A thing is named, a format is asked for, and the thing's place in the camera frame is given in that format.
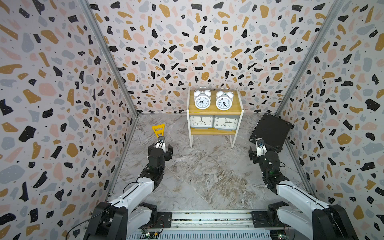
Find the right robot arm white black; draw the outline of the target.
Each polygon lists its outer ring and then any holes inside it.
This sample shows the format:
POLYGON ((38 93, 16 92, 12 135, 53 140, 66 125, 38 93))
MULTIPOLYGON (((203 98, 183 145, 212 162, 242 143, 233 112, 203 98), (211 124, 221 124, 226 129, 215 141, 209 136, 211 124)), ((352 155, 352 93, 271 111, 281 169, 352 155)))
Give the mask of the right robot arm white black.
POLYGON ((297 187, 280 172, 281 161, 276 152, 258 146, 249 150, 250 160, 258 164, 267 188, 285 199, 269 205, 270 223, 283 223, 310 240, 356 240, 346 210, 340 205, 329 205, 297 187))

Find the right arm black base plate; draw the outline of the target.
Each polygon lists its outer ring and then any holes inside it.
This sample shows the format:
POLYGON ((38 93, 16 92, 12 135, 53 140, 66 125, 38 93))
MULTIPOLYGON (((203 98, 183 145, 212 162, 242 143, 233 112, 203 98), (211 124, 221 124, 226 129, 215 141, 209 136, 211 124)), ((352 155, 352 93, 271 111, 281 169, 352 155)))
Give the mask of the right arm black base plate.
POLYGON ((271 219, 268 211, 252 211, 251 219, 254 228, 284 228, 284 224, 279 220, 271 219))

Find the grey rectangular alarm clock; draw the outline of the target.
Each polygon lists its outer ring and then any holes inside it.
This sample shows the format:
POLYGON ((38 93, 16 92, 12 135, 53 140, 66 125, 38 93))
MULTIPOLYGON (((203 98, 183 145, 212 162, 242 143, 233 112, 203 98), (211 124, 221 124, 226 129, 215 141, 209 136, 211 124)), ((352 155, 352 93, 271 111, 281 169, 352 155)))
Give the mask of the grey rectangular alarm clock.
POLYGON ((213 116, 190 116, 190 125, 195 129, 209 129, 213 127, 213 116))
POLYGON ((235 131, 239 124, 240 116, 215 116, 213 127, 221 131, 235 131))

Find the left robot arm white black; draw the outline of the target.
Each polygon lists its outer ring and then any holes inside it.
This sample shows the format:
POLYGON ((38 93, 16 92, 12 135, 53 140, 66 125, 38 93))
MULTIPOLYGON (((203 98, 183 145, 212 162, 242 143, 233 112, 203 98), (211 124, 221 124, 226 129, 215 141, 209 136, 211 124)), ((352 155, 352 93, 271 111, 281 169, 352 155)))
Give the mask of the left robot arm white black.
POLYGON ((84 235, 85 240, 125 240, 139 228, 157 222, 157 206, 144 203, 160 185, 165 163, 173 147, 158 141, 148 147, 148 164, 135 182, 119 197, 96 205, 84 235))

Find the white twin-bell alarm clock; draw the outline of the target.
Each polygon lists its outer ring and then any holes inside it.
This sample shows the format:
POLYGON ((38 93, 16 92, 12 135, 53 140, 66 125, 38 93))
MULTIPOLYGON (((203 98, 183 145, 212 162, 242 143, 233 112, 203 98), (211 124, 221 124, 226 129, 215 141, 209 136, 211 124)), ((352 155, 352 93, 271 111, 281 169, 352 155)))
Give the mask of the white twin-bell alarm clock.
POLYGON ((199 110, 205 110, 211 105, 211 91, 206 87, 199 87, 194 91, 194 104, 199 110))
POLYGON ((229 110, 233 105, 234 93, 231 89, 222 88, 216 93, 216 107, 221 111, 229 110))

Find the wooden two-tier shelf white frame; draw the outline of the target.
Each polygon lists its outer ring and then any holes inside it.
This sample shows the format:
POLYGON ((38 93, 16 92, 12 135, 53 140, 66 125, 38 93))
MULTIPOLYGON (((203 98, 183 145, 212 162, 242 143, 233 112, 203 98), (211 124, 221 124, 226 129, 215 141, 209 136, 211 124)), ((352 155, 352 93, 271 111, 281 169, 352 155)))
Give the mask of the wooden two-tier shelf white frame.
POLYGON ((193 136, 226 135, 233 148, 243 115, 244 107, 238 89, 189 89, 187 123, 190 147, 193 146, 193 136))

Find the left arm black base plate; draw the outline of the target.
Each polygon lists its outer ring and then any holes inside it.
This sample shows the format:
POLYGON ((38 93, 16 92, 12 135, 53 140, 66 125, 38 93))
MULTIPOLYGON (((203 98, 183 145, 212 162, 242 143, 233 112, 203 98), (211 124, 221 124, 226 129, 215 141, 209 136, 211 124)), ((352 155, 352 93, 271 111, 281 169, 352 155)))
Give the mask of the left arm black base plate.
POLYGON ((157 212, 152 215, 150 221, 143 225, 145 229, 170 229, 172 225, 172 212, 157 212))

